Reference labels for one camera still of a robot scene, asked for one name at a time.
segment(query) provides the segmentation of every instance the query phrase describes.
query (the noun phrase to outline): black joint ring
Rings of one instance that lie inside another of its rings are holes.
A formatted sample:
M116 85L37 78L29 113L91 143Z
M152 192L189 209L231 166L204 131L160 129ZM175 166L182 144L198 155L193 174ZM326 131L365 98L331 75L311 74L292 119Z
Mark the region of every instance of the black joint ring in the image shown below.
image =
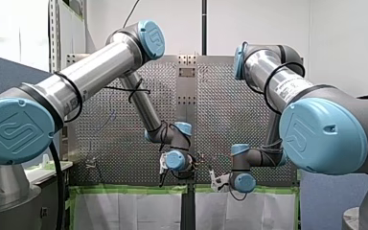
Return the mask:
M263 90L263 95L264 95L264 101L267 104L268 108L270 108L271 111L273 111L274 113L277 113L279 115L281 115L282 113L280 111L278 111L277 109L275 109L273 107L273 105L271 105L271 103L268 101L268 96L267 96L267 90L268 90L268 85L270 84L271 79L273 79L273 77L278 74L280 71L282 71L282 68L287 67L289 65L297 65L298 67L301 68L301 70L303 71L303 74L301 75L301 77L305 77L306 75L306 69L304 68L304 66L298 62L286 62L283 64L280 64L279 66L277 66L268 76L267 80L265 81L264 84L264 90Z
M70 83L71 86L73 86L74 91L75 91L75 93L77 95L77 101L78 101L78 105L79 105L79 111L76 114L76 116L74 116L72 119L67 120L67 121L64 121L64 123L74 122L82 114L82 103L83 103L82 94L81 94L79 88L76 86L76 84L72 80L70 80L69 78L67 78L67 76L61 74L60 72L55 72L55 75L61 77L62 79L66 80L68 83Z
M62 129L62 127L64 126L64 123L62 122L61 117L59 116L55 108L43 96L41 96L38 92L36 92L33 88L29 87L26 84L21 84L17 88L25 92L27 95L33 98L37 103L45 107L47 111L49 111L49 113L52 115L53 120L55 122L56 131L59 131L60 129Z

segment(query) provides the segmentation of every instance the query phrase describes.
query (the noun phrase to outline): metal frame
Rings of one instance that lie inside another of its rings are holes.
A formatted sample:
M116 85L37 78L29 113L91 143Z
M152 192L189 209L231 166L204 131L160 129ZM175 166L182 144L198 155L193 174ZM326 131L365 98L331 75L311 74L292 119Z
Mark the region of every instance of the metal frame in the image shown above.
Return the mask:
M49 2L50 72L61 69L60 25L58 0Z

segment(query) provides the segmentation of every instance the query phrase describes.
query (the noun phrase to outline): white wall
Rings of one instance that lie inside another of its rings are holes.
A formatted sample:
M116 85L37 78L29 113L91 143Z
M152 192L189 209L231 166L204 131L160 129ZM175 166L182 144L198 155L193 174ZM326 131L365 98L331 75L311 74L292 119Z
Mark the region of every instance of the white wall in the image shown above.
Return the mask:
M310 1L309 78L353 95L368 94L368 0ZM305 230L341 229L342 214L360 205L368 176L304 172L301 220Z
M311 0L310 80L368 94L368 0Z
M107 37L122 28L136 0L87 0L87 52L105 45ZM201 47L199 0L140 1L128 25L151 19L161 27L166 54L193 54Z
M135 0L87 0L87 52L104 46L121 28ZM201 54L201 1L140 1L129 22L157 22L166 54ZM233 56L243 41L286 44L308 57L309 0L208 1L208 55Z
M288 45L307 62L309 28L309 0L208 1L208 55L233 56L247 41Z

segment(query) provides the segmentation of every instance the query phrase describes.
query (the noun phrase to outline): black cable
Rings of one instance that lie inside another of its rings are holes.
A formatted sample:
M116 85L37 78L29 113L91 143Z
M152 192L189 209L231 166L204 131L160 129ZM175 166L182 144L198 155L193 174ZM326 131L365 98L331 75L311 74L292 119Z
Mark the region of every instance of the black cable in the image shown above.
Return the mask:
M163 128L160 131L160 148L159 148L159 152L161 153L163 148L166 146L166 138L167 138L167 134L168 134L168 124L166 121L161 121L161 126L160 128Z
M163 187L164 181L166 180L167 173L169 172L169 169L167 169L165 172L163 172L160 175L160 182L159 182L159 188Z
M233 193L232 193L232 182L231 182L231 178L232 178L232 173L229 174L229 193L231 194L231 196L237 200L237 201L244 201L247 197L247 194L244 194L243 198L237 198Z
M72 119L64 121L64 123L74 122L82 114L82 103L83 103L82 94L81 94L79 88L76 86L76 84L72 80L70 80L67 76L61 74L59 71L56 71L55 75L61 77L62 79L66 80L68 83L70 83L71 86L73 86L74 91L76 92L79 111L77 112L77 114Z
M180 179L180 180L183 180L183 179L190 179L190 178L193 176L192 174L189 174L189 175L187 175L187 176L181 177L181 176L179 176L179 175L174 174L174 171L170 171L170 172L172 172L172 176L174 176L175 178Z
M191 146L191 140L190 140L190 138L188 138L188 136L187 136L187 134L185 134L183 131L181 131L181 129L180 128L178 128L176 125L174 125L174 124L169 124L169 127L174 127L175 129L177 129L182 135L183 135L183 137L187 140L187 142L188 142L188 147L190 147Z
M64 216L65 209L65 199L64 199L64 177L61 170L61 163L58 158L58 151L56 150L54 142L49 146L50 152L53 156L53 161L55 162L56 175L57 175L57 201L58 201L58 211L57 211L57 224L56 230L62 229L62 219Z
M134 10L135 10L135 8L136 8L137 4L139 3L139 1L140 1L140 0L137 0L137 1L136 1L136 3L133 5L132 10L130 11L129 15L128 15L128 16L127 16L127 18L126 18L126 21L125 21L125 23L124 23L124 27L127 25L127 22L128 22L128 20L130 19L130 17L132 16L132 14L133 14L133 12L134 12Z
M114 86L107 86L107 87L104 87L104 88L114 89L114 90L121 90L121 91L125 91L125 92L131 92L129 97L127 98L127 100L129 101L130 104L132 104L131 99L132 99L134 93L136 93L136 92L146 92L146 93L150 94L149 89L139 89L142 82L143 82L143 79L139 79L139 81L137 81L136 85L134 86L134 89L125 89L125 88L119 88L119 87L114 87Z
M244 80L244 81L246 81L246 85L247 85L247 87L249 87L254 93L257 93L257 94L263 94L263 92L262 91L260 91L260 90L258 90L257 89L257 87L254 87L253 85L251 85L250 83L249 83L249 81L247 81L247 80Z
M275 109L273 107L273 105L271 105L271 103L268 101L268 96L267 96L267 91L268 91L268 85L270 84L270 81L271 79L273 79L273 77L278 74L280 71L282 71L281 69L283 67L287 67L289 65L296 65L298 67L301 68L302 70L302 75L301 77L305 77L306 75L306 69L304 68L304 66L298 62L286 62L286 63L283 63L279 66L277 66L271 73L270 75L268 76L267 80L265 81L265 84L264 84L264 90L263 90L263 95L264 95L264 101L265 101L265 104L267 105L268 108L270 108L271 111L273 111L274 113L277 113L279 115L281 115L282 113L280 111L278 111L277 109Z

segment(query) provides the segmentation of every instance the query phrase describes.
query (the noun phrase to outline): perforated metal panel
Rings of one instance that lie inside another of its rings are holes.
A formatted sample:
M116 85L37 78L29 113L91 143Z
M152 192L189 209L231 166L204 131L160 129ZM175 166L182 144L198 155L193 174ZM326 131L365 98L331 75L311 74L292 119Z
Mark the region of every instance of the perforated metal panel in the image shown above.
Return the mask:
M175 60L164 57L139 70L160 119L168 123L174 121L176 111ZM111 85L122 87L119 80ZM77 143L69 143L78 150L74 157L78 161L70 174L73 184L158 184L159 145L145 140L145 129L133 104L127 101L128 94L103 89L84 104L75 128ZM173 179L168 177L166 184L170 181Z
M196 183L210 183L206 165L211 164L217 175L229 172L233 144L258 147L263 143L269 111L261 96L244 81L234 80L232 57L196 57L194 77L179 76L182 59L163 57L139 73L161 119L192 123L195 156L202 155L205 161ZM118 80L112 84L122 86ZM70 174L72 184L158 184L159 146L145 141L143 125L127 97L127 92L104 89L84 105L78 123L69 130L69 149L77 159ZM296 182L296 170L290 164L252 172L261 185ZM176 184L175 178L168 175L166 184Z
M218 174L231 169L233 144L259 147L264 143L269 110L261 95L253 93L243 80L235 80L233 57L198 58L198 107L195 147ZM253 168L260 185L291 186L296 170L287 163L275 170ZM210 183L209 174L201 171L198 183Z

